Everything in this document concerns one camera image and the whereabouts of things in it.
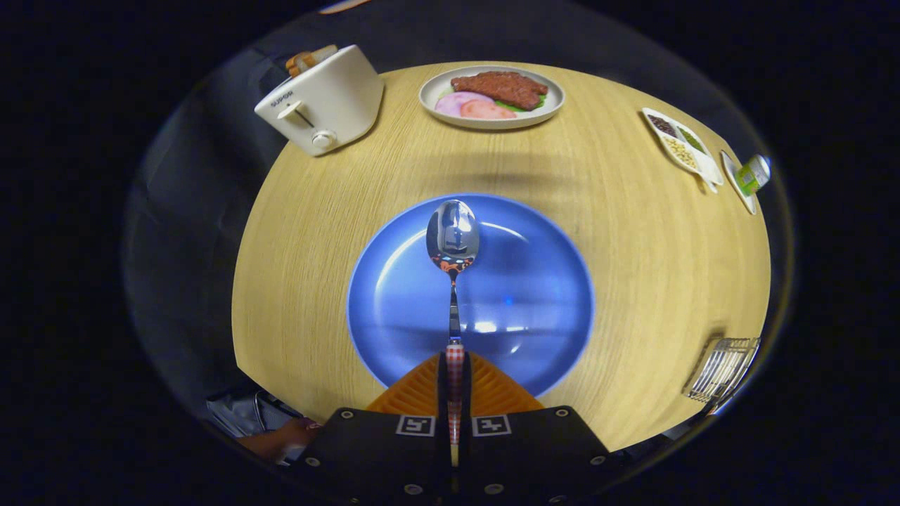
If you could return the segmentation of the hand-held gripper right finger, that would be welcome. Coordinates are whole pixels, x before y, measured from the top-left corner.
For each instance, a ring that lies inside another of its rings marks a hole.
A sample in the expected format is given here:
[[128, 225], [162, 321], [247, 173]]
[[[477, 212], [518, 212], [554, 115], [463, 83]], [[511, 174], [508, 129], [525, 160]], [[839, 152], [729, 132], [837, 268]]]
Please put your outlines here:
[[476, 353], [464, 371], [466, 505], [579, 505], [617, 476], [572, 406], [543, 406]]

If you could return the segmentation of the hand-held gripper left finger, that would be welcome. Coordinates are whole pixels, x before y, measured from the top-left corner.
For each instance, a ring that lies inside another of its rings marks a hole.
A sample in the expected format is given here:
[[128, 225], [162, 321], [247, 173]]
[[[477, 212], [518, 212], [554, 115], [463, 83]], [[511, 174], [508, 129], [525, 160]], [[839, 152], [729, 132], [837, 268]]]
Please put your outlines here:
[[289, 475], [315, 505], [440, 505], [450, 491], [448, 367], [439, 353], [387, 391], [425, 388], [416, 406], [334, 411]]

